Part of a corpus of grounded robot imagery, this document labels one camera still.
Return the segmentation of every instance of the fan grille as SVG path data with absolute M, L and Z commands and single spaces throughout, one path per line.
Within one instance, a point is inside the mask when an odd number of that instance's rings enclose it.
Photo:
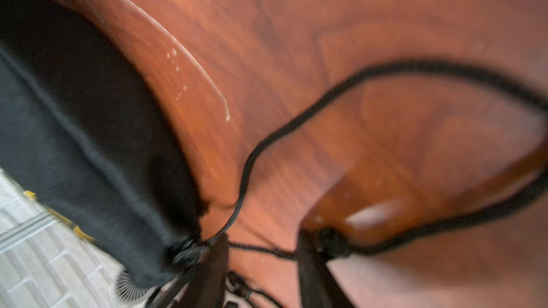
M 133 284 L 132 279 L 126 269 L 122 270 L 116 278 L 116 287 L 114 292 L 120 301 L 127 304 L 136 304 L 150 295 L 153 288 L 139 288 Z

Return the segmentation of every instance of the white tile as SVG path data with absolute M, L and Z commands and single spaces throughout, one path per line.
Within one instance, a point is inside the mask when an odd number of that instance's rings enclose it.
M 92 293 L 87 288 L 82 277 L 67 260 L 68 256 L 59 257 L 51 264 L 61 277 L 68 290 L 74 294 L 74 300 L 80 308 L 98 308 Z
M 36 215 L 42 213 L 42 212 L 45 212 L 45 208 L 44 206 L 42 206 L 39 202 L 37 201 L 33 201 L 31 199 L 28 199 L 28 198 L 22 198 L 21 201 L 23 201 L 27 207 L 32 211 L 34 212 Z
M 108 253 L 103 252 L 97 246 L 87 244 L 88 250 L 99 260 L 103 266 L 103 272 L 106 273 L 106 277 L 109 281 L 114 281 L 114 278 L 118 276 L 118 273 L 122 269 L 122 265 Z
M 63 224 L 54 224 L 51 226 L 51 231 L 57 236 L 58 240 L 71 254 L 72 258 L 78 263 L 84 275 L 89 274 L 97 268 L 93 259 L 89 256 L 86 249 L 86 241 L 80 240 L 70 229 Z
M 10 217 L 0 210 L 0 235 L 6 233 L 15 226 L 16 224 L 11 221 Z
M 47 260 L 50 260 L 61 252 L 57 244 L 49 235 L 49 230 L 50 228 L 46 228 L 32 237 L 36 247 L 39 248 L 40 252 L 42 252 Z
M 48 305 L 57 302 L 62 296 L 54 279 L 50 276 L 37 254 L 28 242 L 22 242 L 12 248 L 13 254 L 19 259 L 22 266 L 33 277 L 36 288 Z
M 67 303 L 67 306 L 69 306 L 70 308 L 80 308 L 80 306 L 76 303 L 76 300 L 74 299 L 74 297 L 68 298 L 66 303 Z
M 63 301 L 55 306 L 55 308 L 77 308 L 74 305 L 71 305 L 68 300 Z
M 3 210 L 18 224 L 22 224 L 38 215 L 38 212 L 31 209 L 23 200 L 8 203 L 3 207 Z
M 113 304 L 110 298 L 109 280 L 105 276 L 103 276 L 103 274 L 100 271 L 95 271 L 92 274 L 90 274 L 88 276 L 88 280 L 91 283 L 95 292 L 99 293 L 99 296 L 103 300 L 104 304 L 107 307 L 111 307 Z
M 18 286 L 9 296 L 16 307 L 41 308 L 36 301 L 36 298 L 25 284 Z
M 21 281 L 22 278 L 8 255 L 6 253 L 0 254 L 0 286 L 8 290 Z
M 0 172 L 0 191 L 12 195 L 14 197 L 20 197 L 23 193 L 23 188 L 15 180 L 9 177 L 5 172 Z
M 16 199 L 15 196 L 8 193 L 3 187 L 0 187 L 0 207 L 5 206 L 8 202 Z

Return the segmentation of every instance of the black cable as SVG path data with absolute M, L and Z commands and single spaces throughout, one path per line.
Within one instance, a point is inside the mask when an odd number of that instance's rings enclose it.
M 227 275 L 227 279 L 230 285 L 227 285 L 226 289 L 232 294 L 246 300 L 246 302 L 249 303 L 253 308 L 257 307 L 257 305 L 253 301 L 251 301 L 251 294 L 261 295 L 266 300 L 274 304 L 276 307 L 283 308 L 282 304 L 266 291 L 263 291 L 262 289 L 253 289 L 252 287 L 250 287 L 249 284 L 247 284 L 245 278 L 243 278 L 243 276 L 236 271 L 230 270 Z
M 236 250 L 243 250 L 243 251 L 266 253 L 280 259 L 295 261 L 295 254 L 293 252 L 277 250 L 274 248 L 267 248 L 267 247 L 262 247 L 258 245 L 240 244 L 240 243 L 233 243 L 233 242 L 229 242 L 229 248 L 233 248 Z
M 238 200 L 236 201 L 236 207 L 234 208 L 232 215 L 223 226 L 223 228 L 221 228 L 219 232 L 217 232 L 217 234 L 210 238 L 208 241 L 214 241 L 217 236 L 226 232 L 238 217 L 240 210 L 242 209 L 243 201 L 245 199 L 245 194 L 247 192 L 249 178 L 253 165 L 255 164 L 255 161 L 257 161 L 259 155 L 267 147 L 269 147 L 276 140 L 295 131 L 307 120 L 312 118 L 315 114 L 319 113 L 327 105 L 331 104 L 335 99 L 339 98 L 341 95 L 352 89 L 354 86 L 361 84 L 366 80 L 371 80 L 381 76 L 400 75 L 405 73 L 448 75 L 452 77 L 457 77 L 461 80 L 467 80 L 469 82 L 474 82 L 480 85 L 494 88 L 512 98 L 520 100 L 521 102 L 529 106 L 542 110 L 545 113 L 548 112 L 548 101 L 544 97 L 524 87 L 520 81 L 512 79 L 509 76 L 504 76 L 489 69 L 484 69 L 473 65 L 448 63 L 440 60 L 401 60 L 371 66 L 369 68 L 366 68 L 365 70 L 362 70 L 361 72 L 356 73 L 352 77 L 333 87 L 330 91 L 325 93 L 324 96 L 321 97 L 315 104 L 307 108 L 293 120 L 279 128 L 272 134 L 268 135 L 264 140 L 257 144 L 251 154 L 248 156 L 247 161 L 245 162 L 242 172 Z M 511 213 L 514 213 L 521 208 L 524 208 L 529 203 L 535 201 L 536 198 L 544 193 L 546 188 L 548 188 L 548 173 L 547 171 L 543 171 L 535 181 L 530 183 L 524 189 L 520 190 L 508 201 L 493 204 L 476 212 L 463 214 L 461 216 L 456 216 L 453 218 L 442 219 L 437 222 L 432 222 L 424 226 L 410 229 L 406 232 L 399 234 L 398 236 L 394 236 L 393 238 L 390 238 L 376 245 L 368 247 L 355 246 L 353 247 L 353 251 L 366 254 L 380 253 L 401 246 L 402 244 L 408 243 L 411 240 L 415 240 L 419 237 L 428 236 L 440 232 L 446 232 L 454 229 L 460 229 L 464 227 L 470 227 L 498 218 L 502 218 L 504 216 L 510 215 Z M 239 244 L 234 245 L 235 248 L 239 248 L 240 250 L 250 250 L 255 252 L 268 253 L 276 257 L 279 256 L 278 251 L 264 247 L 251 245 L 243 246 Z
M 282 304 L 280 302 L 278 302 L 278 300 L 276 300 L 275 298 L 270 296 L 270 294 L 267 293 L 266 291 L 263 291 L 262 289 L 252 289 L 252 290 L 253 290 L 254 293 L 259 294 L 262 297 L 264 297 L 265 299 L 267 299 L 268 301 L 270 301 L 276 307 L 283 308 Z
M 160 293 L 160 290 L 161 290 L 161 287 L 157 287 L 154 290 L 154 292 L 152 294 L 150 294 L 150 296 L 148 297 L 148 299 L 145 302 L 145 308 L 148 308 L 152 304 L 152 302 L 154 301 L 156 296 L 158 296 L 158 294 Z

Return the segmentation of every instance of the scratch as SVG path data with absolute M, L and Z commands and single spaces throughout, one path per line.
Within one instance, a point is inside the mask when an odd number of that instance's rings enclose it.
M 105 27 L 106 31 L 108 31 L 108 34 L 110 34 L 110 37 L 112 37 L 112 39 L 114 40 L 114 42 L 116 42 L 116 44 L 118 45 L 118 47 L 120 48 L 120 50 L 122 51 L 122 53 L 124 54 L 124 56 L 126 58 L 129 59 L 129 56 L 128 56 L 128 53 L 125 51 L 124 47 L 122 47 L 120 41 L 118 40 L 118 38 L 116 38 L 116 36 L 114 36 L 114 34 L 112 33 L 112 30 L 108 27 L 108 24 L 105 22 L 105 20 L 101 17 L 101 15 L 99 14 L 99 12 L 97 12 L 97 10 L 95 9 L 95 7 L 93 6 L 92 2 L 89 1 L 89 0 L 86 0 L 86 2 L 89 4 L 89 7 L 92 8 L 92 11 L 93 13 L 95 14 L 95 16 L 97 18 L 99 18 L 99 20 L 101 21 L 101 23 L 103 24 L 103 26 Z
M 178 46 L 178 48 L 187 56 L 187 58 L 192 62 L 192 64 L 195 65 L 196 68 L 202 73 L 203 77 L 209 82 L 209 85 L 213 88 L 219 99 L 223 102 L 223 105 L 225 106 L 225 113 L 226 113 L 226 121 L 230 121 L 230 110 L 229 110 L 229 104 L 223 95 L 215 82 L 211 79 L 209 74 L 206 72 L 206 70 L 202 67 L 202 65 L 194 58 L 194 56 L 173 36 L 162 24 L 158 23 L 157 20 L 155 20 L 153 17 L 151 17 L 148 13 L 145 12 L 145 10 L 141 9 L 139 6 L 134 4 L 131 0 L 120 0 L 121 2 L 127 4 L 130 6 L 133 10 L 140 13 L 143 17 L 145 17 L 150 23 L 152 23 L 158 30 L 163 32 L 164 35 L 168 36 L 171 41 Z

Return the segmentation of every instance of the white mark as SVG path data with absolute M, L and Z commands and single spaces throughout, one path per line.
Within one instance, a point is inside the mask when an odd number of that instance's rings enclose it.
M 346 218 L 345 221 L 354 228 L 367 228 L 386 221 L 394 216 L 401 207 L 401 200 L 382 202 L 359 210 Z
M 181 44 L 181 42 L 179 42 L 179 40 L 177 38 L 175 38 L 175 36 L 173 36 L 168 30 L 166 30 L 166 28 L 164 26 L 162 26 L 162 24 L 158 23 L 157 20 L 155 20 L 153 17 L 151 17 L 148 13 L 146 13 L 139 6 L 134 4 L 131 0 L 120 0 L 120 1 L 122 1 L 123 3 L 129 5 L 133 10 L 137 11 L 143 17 L 145 17 L 149 22 L 154 24 L 154 26 L 156 28 L 158 28 L 158 30 L 163 32 L 164 35 L 168 36 L 168 38 L 170 38 L 171 41 L 174 42 L 175 45 L 177 45 L 179 49 L 181 49 L 181 51 L 188 57 L 190 62 L 192 62 L 192 64 L 194 64 L 195 67 L 198 68 L 198 70 L 202 73 L 203 77 L 209 82 L 209 85 L 211 85 L 211 87 L 213 88 L 213 90 L 215 91 L 215 93 L 217 94 L 219 99 L 221 99 L 221 101 L 223 102 L 223 105 L 225 106 L 226 121 L 230 121 L 229 103 L 227 102 L 225 96 L 223 95 L 223 93 L 221 93 L 221 91 L 219 90 L 219 88 L 217 87 L 215 82 L 213 82 L 213 80 L 211 79 L 209 74 L 206 72 L 206 70 L 196 60 L 196 58 L 194 58 L 194 56 L 185 48 L 185 46 L 183 46 Z
M 97 16 L 97 18 L 99 18 L 99 20 L 101 21 L 101 23 L 103 24 L 103 26 L 105 27 L 106 31 L 108 31 L 108 33 L 110 34 L 110 37 L 112 37 L 112 39 L 114 40 L 114 42 L 116 42 L 116 44 L 118 45 L 118 47 L 120 48 L 120 51 L 122 51 L 122 53 L 124 54 L 124 56 L 126 58 L 129 59 L 129 56 L 128 56 L 128 53 L 125 51 L 125 49 L 122 47 L 122 45 L 120 44 L 120 41 L 118 41 L 118 38 L 116 38 L 116 36 L 114 36 L 114 34 L 112 33 L 111 29 L 108 27 L 107 23 L 103 20 L 103 18 L 101 17 L 101 15 L 99 14 L 99 12 L 97 12 L 97 10 L 95 9 L 95 7 L 93 6 L 92 2 L 89 1 L 89 0 L 86 0 L 86 2 L 89 4 L 89 7 L 92 8 L 92 11 L 93 13 Z

